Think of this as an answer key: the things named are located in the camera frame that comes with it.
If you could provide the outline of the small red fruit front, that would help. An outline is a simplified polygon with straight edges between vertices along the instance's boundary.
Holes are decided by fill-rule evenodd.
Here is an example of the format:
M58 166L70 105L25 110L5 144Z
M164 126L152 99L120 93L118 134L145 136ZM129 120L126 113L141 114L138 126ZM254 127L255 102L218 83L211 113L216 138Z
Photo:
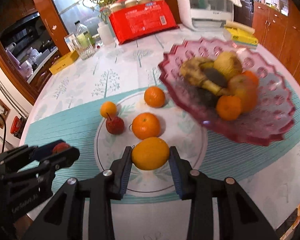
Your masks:
M60 142L53 148L52 153L59 154L68 148L70 148L70 145L68 145L66 142Z

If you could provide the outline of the small red fruit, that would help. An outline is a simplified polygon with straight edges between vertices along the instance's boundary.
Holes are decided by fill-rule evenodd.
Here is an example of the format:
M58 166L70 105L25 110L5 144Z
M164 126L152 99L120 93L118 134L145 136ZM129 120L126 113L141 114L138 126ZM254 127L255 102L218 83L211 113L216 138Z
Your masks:
M111 116L107 114L106 129L110 134L119 135L125 130L125 123L122 118L118 116Z
M60 142L53 148L52 153L59 154L68 148L70 148L70 145L68 145L66 142Z

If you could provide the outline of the small yellow-orange mandarin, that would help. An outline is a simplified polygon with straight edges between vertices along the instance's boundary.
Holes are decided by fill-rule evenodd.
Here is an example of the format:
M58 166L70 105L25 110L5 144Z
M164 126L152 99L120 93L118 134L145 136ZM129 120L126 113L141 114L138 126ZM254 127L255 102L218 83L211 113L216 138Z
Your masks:
M169 155L170 149L164 140L150 137L133 148L132 162L140 170L156 170L168 161Z

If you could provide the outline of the large orange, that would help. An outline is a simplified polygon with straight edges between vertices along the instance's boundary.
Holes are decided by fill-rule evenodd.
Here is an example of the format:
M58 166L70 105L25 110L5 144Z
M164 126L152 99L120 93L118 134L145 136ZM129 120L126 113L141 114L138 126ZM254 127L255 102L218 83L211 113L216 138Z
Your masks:
M160 121L157 116L152 113L141 113L134 118L132 122L132 131L140 140L158 137L161 132Z

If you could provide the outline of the pink glass fruit bowl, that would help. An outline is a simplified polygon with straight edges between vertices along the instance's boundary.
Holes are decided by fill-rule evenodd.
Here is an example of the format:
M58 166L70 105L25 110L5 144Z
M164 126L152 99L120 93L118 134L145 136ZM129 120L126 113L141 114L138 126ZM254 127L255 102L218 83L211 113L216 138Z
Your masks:
M249 70L259 78L256 107L248 113L241 113L234 121L225 121L217 114L216 105L221 96L215 96L206 89L190 85L179 74L183 62L193 57L207 57L214 62L223 51L236 53L242 64L242 73ZM160 80L166 86L174 103L187 111L200 125L230 140L267 146L272 141L282 140L283 135L294 124L295 107L283 77L274 66L267 64L259 53L238 46L234 42L201 38L175 44L164 54L159 68Z

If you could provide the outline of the red yellow apple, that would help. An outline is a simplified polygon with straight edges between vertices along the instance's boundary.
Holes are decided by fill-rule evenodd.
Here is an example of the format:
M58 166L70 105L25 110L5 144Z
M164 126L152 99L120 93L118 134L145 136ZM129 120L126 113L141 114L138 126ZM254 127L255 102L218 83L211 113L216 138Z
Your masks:
M239 97L242 104L242 113L252 111L258 102L257 85L246 75L234 76L228 82L228 89Z

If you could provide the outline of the dark green avocado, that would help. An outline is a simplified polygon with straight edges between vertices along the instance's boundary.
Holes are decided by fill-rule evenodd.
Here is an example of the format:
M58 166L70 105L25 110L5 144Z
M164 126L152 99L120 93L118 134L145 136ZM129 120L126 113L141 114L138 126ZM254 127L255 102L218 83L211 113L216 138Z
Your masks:
M214 84L226 88L228 82L225 76L213 67L213 61L202 62L199 64L200 69L206 75L206 77Z

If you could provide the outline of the yellow speckled pear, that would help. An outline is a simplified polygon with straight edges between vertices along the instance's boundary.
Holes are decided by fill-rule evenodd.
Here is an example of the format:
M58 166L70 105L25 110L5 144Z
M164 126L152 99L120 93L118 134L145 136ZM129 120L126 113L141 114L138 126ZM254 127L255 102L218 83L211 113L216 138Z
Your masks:
M215 59L213 67L224 75L227 81L242 73L242 64L233 51L223 51Z

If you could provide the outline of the spotted ripe banana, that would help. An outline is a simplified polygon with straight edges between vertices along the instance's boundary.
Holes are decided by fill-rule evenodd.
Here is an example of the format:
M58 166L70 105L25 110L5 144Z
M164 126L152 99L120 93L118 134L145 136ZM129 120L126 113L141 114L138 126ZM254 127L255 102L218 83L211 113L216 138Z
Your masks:
M193 57L181 64L179 74L190 85L206 89L215 96L230 95L227 88L215 84L204 73L204 70L212 69L212 67L213 61L207 57Z

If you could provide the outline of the mandarin orange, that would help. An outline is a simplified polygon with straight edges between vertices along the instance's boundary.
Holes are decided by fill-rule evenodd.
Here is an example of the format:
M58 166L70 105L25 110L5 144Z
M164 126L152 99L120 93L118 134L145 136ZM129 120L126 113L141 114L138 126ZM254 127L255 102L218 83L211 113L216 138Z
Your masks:
M249 77L249 79L253 82L253 84L256 87L258 87L258 85L259 85L259 78L258 78L258 76L254 72L246 70L242 74L245 75L245 76L247 76L247 77Z

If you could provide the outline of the round printed white placemat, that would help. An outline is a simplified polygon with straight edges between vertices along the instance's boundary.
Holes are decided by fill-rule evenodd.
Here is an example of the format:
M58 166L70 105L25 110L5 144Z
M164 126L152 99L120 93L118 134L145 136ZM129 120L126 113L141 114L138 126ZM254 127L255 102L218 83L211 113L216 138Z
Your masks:
M143 99L144 92L123 97L117 103L119 117L124 120L125 131L121 135L112 135L106 130L106 121L98 126L94 154L98 168L103 171L111 163L122 157L125 147L136 146L140 140L133 134L130 125L133 119L150 112L158 117L161 124L160 138L168 146L174 146L182 159L188 160L195 169L200 168L207 149L207 130L199 126L187 113L177 107L169 95L166 105L151 108ZM137 197L156 197L174 191L169 164L153 170L143 171L133 166L127 186L127 194Z

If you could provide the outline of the small white carton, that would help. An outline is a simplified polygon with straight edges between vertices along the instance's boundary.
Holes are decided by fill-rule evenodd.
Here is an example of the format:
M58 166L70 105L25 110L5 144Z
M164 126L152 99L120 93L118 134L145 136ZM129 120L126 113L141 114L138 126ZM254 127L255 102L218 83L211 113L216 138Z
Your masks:
M70 33L69 35L64 37L64 40L66 42L66 45L68 46L69 50L71 52L75 51L75 46L73 43L73 40L75 39L75 34L74 33Z

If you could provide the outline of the clear bottle green label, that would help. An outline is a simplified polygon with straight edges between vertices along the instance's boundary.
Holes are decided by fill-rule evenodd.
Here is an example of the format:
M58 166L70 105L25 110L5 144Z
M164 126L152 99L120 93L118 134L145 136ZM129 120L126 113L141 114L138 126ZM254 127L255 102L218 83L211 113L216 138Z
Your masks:
M88 48L89 46L94 47L95 41L87 28L80 21L75 22L76 32L75 35L83 48Z

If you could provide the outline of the white squeeze bottle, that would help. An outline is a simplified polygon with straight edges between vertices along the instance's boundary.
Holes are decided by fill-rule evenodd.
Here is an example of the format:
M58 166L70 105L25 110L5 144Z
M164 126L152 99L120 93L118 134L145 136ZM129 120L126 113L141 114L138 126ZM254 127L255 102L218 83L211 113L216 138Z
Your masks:
M104 23L103 21L98 23L97 32L104 45L109 45L114 42L114 38L112 36L109 25Z

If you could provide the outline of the white countertop appliance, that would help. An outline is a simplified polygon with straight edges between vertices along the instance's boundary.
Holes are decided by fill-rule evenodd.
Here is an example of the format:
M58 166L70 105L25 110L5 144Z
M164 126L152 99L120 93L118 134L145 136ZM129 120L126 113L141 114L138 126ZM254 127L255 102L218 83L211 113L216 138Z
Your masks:
M184 26L194 31L223 28L234 20L230 0L177 0L179 17Z

